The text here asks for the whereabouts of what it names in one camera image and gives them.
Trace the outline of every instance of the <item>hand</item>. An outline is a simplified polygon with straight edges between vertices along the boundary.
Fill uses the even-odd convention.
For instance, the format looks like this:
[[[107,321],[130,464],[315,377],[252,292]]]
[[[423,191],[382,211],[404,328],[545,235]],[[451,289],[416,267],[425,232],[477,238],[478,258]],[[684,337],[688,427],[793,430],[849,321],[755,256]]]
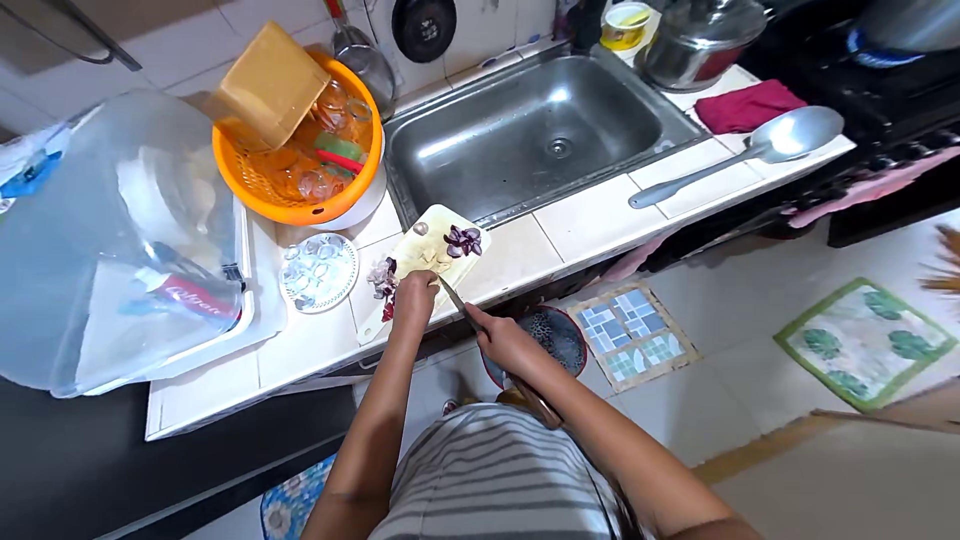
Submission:
[[[477,333],[480,350],[504,370],[528,379],[544,362],[557,363],[514,319],[494,317],[473,304],[466,307],[486,330]]]
[[[394,299],[394,328],[423,332],[433,313],[433,300],[440,291],[437,275],[429,270],[414,270],[400,280]]]

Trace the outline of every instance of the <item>faucet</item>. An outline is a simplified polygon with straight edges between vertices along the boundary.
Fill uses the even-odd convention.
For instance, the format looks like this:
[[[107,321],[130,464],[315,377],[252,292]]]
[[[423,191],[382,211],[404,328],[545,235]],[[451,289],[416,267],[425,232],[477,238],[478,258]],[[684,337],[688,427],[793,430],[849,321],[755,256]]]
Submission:
[[[606,7],[607,0],[580,0],[570,8],[566,16],[573,33],[570,43],[574,53],[584,54],[600,42],[600,17]]]

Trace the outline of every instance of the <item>orange basket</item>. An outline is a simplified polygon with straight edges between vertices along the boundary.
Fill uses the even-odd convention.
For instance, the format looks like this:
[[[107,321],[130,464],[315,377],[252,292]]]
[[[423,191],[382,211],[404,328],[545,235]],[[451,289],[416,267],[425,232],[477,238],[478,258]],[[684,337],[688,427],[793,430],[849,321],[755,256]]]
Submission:
[[[360,174],[344,190],[322,203],[304,201],[296,181],[268,163],[267,155],[234,146],[216,125],[213,126],[213,156],[220,174],[243,204],[256,213],[288,225],[306,226],[340,217],[352,207],[376,174],[383,145],[380,113],[367,87],[345,65],[322,53],[307,51],[333,79],[353,96],[362,99],[372,112],[373,138],[369,157]]]

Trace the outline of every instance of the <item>striped shirt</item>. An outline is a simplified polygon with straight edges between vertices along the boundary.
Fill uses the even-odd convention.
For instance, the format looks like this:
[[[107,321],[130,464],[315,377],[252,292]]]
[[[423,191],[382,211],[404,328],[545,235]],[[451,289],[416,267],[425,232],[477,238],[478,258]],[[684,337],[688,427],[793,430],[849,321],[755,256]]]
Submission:
[[[390,513],[370,538],[609,539],[615,508],[566,431],[510,405],[465,405],[400,461]]]

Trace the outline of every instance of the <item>white tile countertop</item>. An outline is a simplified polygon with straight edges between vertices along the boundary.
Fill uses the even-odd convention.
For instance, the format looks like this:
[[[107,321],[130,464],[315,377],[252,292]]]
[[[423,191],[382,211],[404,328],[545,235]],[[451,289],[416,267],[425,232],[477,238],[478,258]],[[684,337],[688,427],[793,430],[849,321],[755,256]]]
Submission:
[[[506,57],[504,64],[536,52],[537,44]],[[631,59],[633,54],[621,54]],[[401,100],[402,108],[449,91],[483,75],[476,69],[425,88]],[[693,104],[701,97],[725,93],[758,82],[739,66],[711,88],[691,94],[665,94],[696,119]],[[840,135],[802,160],[768,165],[748,160],[682,189],[647,209],[632,209],[627,199],[642,188],[678,178],[741,152],[745,135],[720,135],[621,174],[491,231],[491,248],[457,289],[463,299],[491,306],[522,290],[552,282],[595,262],[622,254],[651,236],[707,217],[720,209],[786,184],[849,152],[854,144]],[[277,249],[316,231],[276,227]],[[363,223],[341,232],[360,254],[360,279],[348,300],[330,311],[304,315],[288,310],[286,330],[260,344],[220,358],[180,377],[151,384],[146,438],[155,440],[192,430],[272,395],[289,391],[295,382],[330,373],[383,350],[390,325],[364,346],[356,329],[382,301],[372,297],[365,278],[389,255],[402,230],[389,193]],[[437,328],[458,318],[449,301],[431,319]]]

